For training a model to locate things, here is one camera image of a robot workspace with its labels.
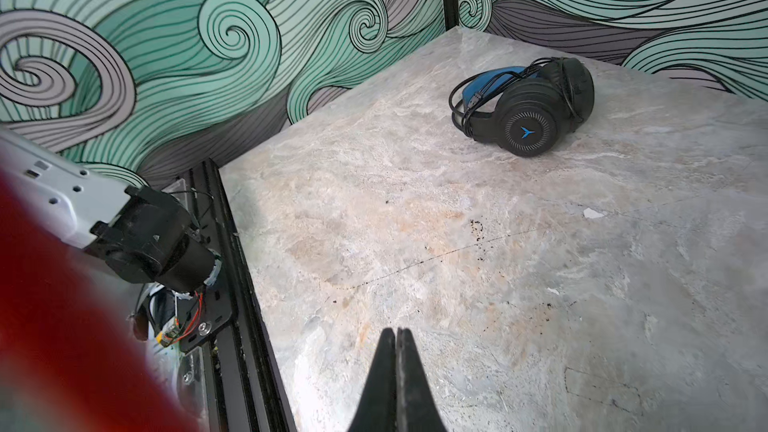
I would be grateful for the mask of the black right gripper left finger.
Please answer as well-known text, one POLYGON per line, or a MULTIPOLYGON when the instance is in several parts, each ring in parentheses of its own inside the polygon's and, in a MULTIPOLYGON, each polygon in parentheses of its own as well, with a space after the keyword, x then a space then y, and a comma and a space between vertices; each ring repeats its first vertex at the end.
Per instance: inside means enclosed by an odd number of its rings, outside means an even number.
POLYGON ((379 337, 349 431, 395 431, 396 393, 396 336, 391 328, 385 328, 379 337))

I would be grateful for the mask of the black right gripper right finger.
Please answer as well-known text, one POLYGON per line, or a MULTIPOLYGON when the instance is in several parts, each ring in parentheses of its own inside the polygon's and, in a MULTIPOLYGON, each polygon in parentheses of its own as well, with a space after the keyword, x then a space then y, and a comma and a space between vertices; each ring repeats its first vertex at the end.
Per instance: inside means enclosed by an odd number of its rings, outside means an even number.
POLYGON ((395 382, 398 431, 447 431, 433 399, 414 336, 407 328, 398 329, 396 334, 395 382))

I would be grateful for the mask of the black blue gaming headset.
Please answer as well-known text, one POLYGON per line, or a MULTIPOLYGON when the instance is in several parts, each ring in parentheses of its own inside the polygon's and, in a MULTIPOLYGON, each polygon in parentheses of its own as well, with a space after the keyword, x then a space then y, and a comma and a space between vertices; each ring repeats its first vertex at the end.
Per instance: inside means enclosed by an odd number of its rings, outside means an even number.
POLYGON ((448 97, 452 123, 466 137, 519 157, 553 149, 590 118, 594 103, 592 74, 572 57, 480 72, 448 97))

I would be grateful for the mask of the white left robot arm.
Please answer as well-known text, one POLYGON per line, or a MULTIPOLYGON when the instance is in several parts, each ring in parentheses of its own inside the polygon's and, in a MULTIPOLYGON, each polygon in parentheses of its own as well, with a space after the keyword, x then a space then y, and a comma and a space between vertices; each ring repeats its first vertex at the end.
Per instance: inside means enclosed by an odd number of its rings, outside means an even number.
POLYGON ((123 280, 178 294, 215 283, 221 256, 173 195, 101 175, 8 128, 1 130, 1 169, 44 229, 123 280))

